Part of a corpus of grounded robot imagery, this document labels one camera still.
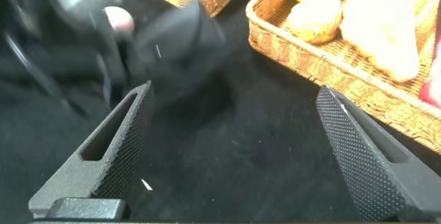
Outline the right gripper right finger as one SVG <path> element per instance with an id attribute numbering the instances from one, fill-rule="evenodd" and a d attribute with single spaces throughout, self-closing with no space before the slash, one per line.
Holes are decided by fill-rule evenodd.
<path id="1" fill-rule="evenodd" d="M 316 107 L 364 221 L 439 221 L 440 177 L 343 94 L 322 86 Z"/>

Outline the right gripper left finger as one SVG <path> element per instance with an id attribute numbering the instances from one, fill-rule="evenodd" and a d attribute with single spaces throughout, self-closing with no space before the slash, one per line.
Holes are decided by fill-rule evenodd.
<path id="1" fill-rule="evenodd" d="M 33 216 L 61 198 L 126 199 L 153 112 L 153 85 L 131 90 L 29 200 Z"/>

